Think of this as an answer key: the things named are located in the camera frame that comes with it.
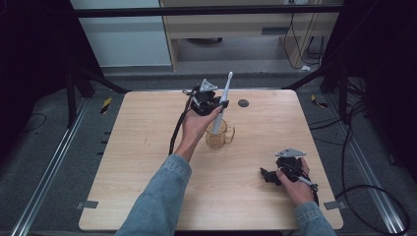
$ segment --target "jacket sleeve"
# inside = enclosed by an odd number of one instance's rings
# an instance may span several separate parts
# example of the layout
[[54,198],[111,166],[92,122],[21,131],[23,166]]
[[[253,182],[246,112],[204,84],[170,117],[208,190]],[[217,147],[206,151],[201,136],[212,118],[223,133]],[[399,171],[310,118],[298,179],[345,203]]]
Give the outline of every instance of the jacket sleeve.
[[336,235],[315,202],[308,202],[295,208],[295,219],[300,226],[300,235]]
[[184,158],[169,155],[116,235],[174,235],[191,172]]

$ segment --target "glass mug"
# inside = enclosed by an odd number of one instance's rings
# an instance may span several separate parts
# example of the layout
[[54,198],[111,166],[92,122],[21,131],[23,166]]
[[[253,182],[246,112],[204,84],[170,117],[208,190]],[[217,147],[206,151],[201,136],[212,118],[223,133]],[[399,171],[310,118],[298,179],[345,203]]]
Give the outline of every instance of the glass mug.
[[218,132],[214,134],[211,132],[213,123],[211,122],[206,129],[206,144],[212,149],[220,149],[233,141],[235,128],[228,126],[224,120],[221,120]]

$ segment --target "mug handle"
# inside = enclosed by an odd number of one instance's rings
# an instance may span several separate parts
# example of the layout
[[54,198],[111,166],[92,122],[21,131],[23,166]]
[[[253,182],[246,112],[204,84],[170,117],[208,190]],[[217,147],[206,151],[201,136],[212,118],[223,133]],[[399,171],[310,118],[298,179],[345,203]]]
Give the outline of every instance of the mug handle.
[[[232,133],[232,136],[231,137],[227,137],[227,133]],[[224,134],[225,135],[225,138],[226,138],[224,142],[226,144],[232,143],[233,138],[234,138],[234,134],[235,134],[235,128],[233,126],[227,126],[226,134]]]

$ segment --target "wooden table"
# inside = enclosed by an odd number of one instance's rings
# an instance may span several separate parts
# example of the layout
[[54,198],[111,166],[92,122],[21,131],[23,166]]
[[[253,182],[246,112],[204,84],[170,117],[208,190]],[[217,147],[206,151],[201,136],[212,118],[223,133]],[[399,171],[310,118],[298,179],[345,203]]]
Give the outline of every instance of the wooden table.
[[[327,175],[293,90],[230,90],[223,119],[236,129],[220,150],[199,142],[191,165],[178,230],[296,229],[294,204],[283,187],[266,183],[260,167],[276,169],[275,154],[286,148],[307,153],[310,177],[319,184],[321,209],[333,228],[342,226]],[[89,193],[96,208],[84,208],[84,230],[117,230],[138,195],[169,152],[175,125],[187,96],[182,91],[132,91],[126,94]],[[248,107],[238,101],[247,99]],[[181,140],[178,134],[176,146]]]

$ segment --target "hand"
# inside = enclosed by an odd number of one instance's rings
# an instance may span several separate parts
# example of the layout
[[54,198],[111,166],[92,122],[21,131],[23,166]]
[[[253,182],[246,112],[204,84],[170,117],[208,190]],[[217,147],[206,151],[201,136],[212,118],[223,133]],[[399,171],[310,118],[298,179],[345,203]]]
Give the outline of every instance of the hand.
[[[304,172],[309,175],[310,169],[307,166],[306,160],[303,157],[300,158]],[[279,181],[281,181],[288,196],[296,206],[314,201],[312,189],[306,183],[300,180],[297,180],[297,182],[291,182],[280,170],[276,170],[276,176]]]
[[215,108],[211,114],[200,116],[194,110],[190,110],[182,123],[182,140],[175,153],[190,161],[197,143],[204,135],[208,125],[218,116],[222,106]]

